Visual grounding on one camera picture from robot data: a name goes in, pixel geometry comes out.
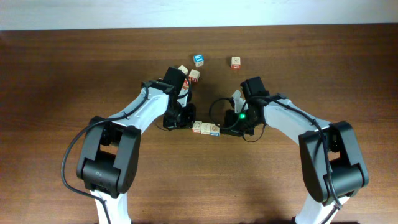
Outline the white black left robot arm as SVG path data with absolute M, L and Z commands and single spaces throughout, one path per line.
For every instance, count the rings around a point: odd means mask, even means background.
M 93 117 L 85 135 L 76 176 L 96 201 L 100 223 L 130 223 L 127 191 L 137 173 L 141 136 L 158 118 L 168 130 L 188 129 L 195 121 L 187 76 L 170 67 L 162 79 L 141 85 L 139 96 L 120 112 Z

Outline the wooden block red apple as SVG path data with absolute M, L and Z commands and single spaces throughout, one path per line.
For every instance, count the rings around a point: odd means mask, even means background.
M 220 135 L 220 128 L 215 125 L 215 124 L 211 124 L 210 126 L 210 134 L 212 136 L 219 136 Z

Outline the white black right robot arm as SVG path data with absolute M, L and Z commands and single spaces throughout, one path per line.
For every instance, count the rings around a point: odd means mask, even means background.
M 232 109 L 226 111 L 222 133 L 252 135 L 256 126 L 269 126 L 299 146 L 308 196 L 294 223 L 331 223 L 343 204 L 368 185 L 368 169 L 348 122 L 310 115 L 286 96 L 270 94 L 260 77 L 243 81 L 227 101 Z

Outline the wooden block red letter U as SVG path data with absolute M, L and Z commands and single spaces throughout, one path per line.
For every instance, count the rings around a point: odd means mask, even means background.
M 200 72 L 198 70 L 192 69 L 190 70 L 188 77 L 191 82 L 197 83 L 200 78 Z

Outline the wooden block blue number two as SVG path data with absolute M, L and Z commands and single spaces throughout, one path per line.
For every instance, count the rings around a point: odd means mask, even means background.
M 202 125 L 201 121 L 194 121 L 192 125 L 192 131 L 194 133 L 201 133 L 201 125 Z

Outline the wooden block red letter A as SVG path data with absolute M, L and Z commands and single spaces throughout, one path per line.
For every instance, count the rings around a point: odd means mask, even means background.
M 185 79 L 184 83 L 183 83 L 183 87 L 184 90 L 189 90 L 190 89 L 190 81 L 189 79 Z

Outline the wooden block red C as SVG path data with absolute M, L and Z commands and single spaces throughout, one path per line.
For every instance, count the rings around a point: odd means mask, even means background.
M 231 68 L 235 70 L 239 70 L 241 68 L 241 58 L 240 57 L 232 57 L 231 58 Z

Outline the wooden block blue number five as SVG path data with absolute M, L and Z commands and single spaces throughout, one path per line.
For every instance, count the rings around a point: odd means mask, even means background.
M 184 65 L 179 66 L 178 69 L 181 70 L 185 75 L 188 74 L 188 69 Z

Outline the wooden block blue top far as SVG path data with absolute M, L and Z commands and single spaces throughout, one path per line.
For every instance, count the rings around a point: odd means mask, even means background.
M 204 58 L 202 54 L 196 54 L 193 56 L 193 62 L 196 67 L 201 67 L 204 65 Z

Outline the wooden block green letter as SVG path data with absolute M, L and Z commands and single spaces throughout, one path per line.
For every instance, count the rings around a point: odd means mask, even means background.
M 211 123 L 202 123 L 200 132 L 202 134 L 210 135 L 211 134 Z

